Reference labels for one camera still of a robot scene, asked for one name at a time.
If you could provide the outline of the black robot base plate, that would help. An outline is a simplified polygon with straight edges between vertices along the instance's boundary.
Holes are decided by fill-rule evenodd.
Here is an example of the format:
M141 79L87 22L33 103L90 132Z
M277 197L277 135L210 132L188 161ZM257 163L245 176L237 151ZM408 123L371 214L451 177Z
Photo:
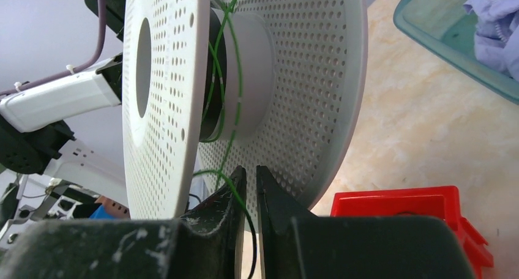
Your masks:
M27 184L37 182L17 175L1 195L1 251L15 244L28 226L41 220L129 218L127 207L79 185L52 179L43 193L29 196Z

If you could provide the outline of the grey plastic cable spool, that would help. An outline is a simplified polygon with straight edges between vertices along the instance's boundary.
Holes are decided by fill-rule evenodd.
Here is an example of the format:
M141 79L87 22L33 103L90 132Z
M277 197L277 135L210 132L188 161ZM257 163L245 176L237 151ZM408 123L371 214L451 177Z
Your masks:
M367 69L364 0L126 0L122 64L130 216L185 211L237 166L312 208L335 178Z

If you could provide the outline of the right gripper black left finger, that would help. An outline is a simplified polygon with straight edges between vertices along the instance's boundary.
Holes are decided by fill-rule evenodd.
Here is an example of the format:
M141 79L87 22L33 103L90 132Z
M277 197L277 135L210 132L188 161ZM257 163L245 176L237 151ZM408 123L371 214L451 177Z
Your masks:
M1 259L2 278L239 278L247 173L237 167L171 220L44 220Z

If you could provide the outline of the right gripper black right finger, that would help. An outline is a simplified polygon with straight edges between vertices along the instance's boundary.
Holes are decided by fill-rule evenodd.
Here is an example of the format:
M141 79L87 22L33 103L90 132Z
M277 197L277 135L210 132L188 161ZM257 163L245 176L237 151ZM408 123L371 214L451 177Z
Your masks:
M256 168L263 278L474 278L437 218L320 217Z

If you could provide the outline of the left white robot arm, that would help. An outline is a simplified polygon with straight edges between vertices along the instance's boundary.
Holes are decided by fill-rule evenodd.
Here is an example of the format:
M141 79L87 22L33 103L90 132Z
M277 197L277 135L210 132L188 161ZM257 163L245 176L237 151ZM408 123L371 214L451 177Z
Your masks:
M20 174L49 174L74 155L85 157L65 119L122 103L122 54L101 61L106 30L122 39L124 0L85 0L99 18L90 60L35 82L1 92L1 165Z

